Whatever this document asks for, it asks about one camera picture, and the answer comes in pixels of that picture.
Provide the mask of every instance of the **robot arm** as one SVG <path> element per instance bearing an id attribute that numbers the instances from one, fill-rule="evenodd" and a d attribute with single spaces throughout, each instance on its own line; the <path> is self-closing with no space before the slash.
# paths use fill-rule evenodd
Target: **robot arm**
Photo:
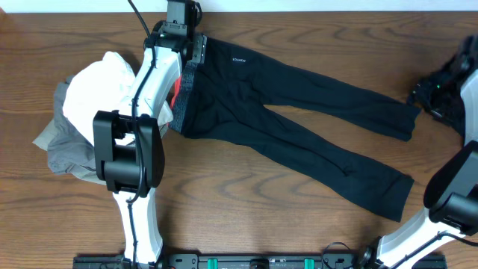
<path id="1" fill-rule="evenodd" d="M 135 263 L 154 266 L 163 245 L 156 219 L 155 188 L 163 176 L 164 151 L 156 118 L 186 62 L 204 61 L 206 37 L 194 32 L 200 20 L 196 7 L 200 12 L 194 1 L 168 1 L 167 20 L 159 22 L 145 40 L 143 65 L 133 83 L 133 92 L 143 84 L 137 100 L 137 114 L 141 115 L 137 126 L 146 187 L 139 186 L 138 151 L 133 146 L 115 143 L 115 139 L 133 131 L 134 119 L 124 116 L 130 111 L 99 111 L 93 120 L 96 172 L 106 181 L 108 190 L 114 192 L 121 212 L 126 238 L 122 262 L 126 268 Z M 129 205 L 127 200 L 138 191 L 134 206 Z"/>
<path id="2" fill-rule="evenodd" d="M 365 253 L 366 268 L 408 269 L 453 240 L 478 232 L 478 142 L 472 140 L 426 186 L 424 207 Z"/>

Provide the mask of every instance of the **wood grain surface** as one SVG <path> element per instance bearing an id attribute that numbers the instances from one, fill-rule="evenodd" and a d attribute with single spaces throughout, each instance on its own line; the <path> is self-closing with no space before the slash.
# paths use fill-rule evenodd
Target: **wood grain surface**
<path id="1" fill-rule="evenodd" d="M 164 14 L 148 13 L 152 27 Z M 56 84 L 106 51 L 138 69 L 145 34 L 132 13 L 6 14 L 0 21 L 0 267 L 70 268 L 77 254 L 119 253 L 120 212 L 106 187 L 54 175 L 31 142 L 52 118 Z M 439 68 L 478 13 L 206 13 L 199 31 L 292 66 L 405 101 L 414 83 Z M 462 140 L 422 112 L 408 142 L 338 118 L 270 107 L 325 139 L 412 175 L 405 223 L 423 205 L 430 177 Z M 400 226 L 319 182 L 244 146 L 164 139 L 158 189 L 164 243 L 201 253 L 320 253 L 333 242 L 353 249 Z M 451 268 L 476 268 L 476 249 L 440 249 Z"/>

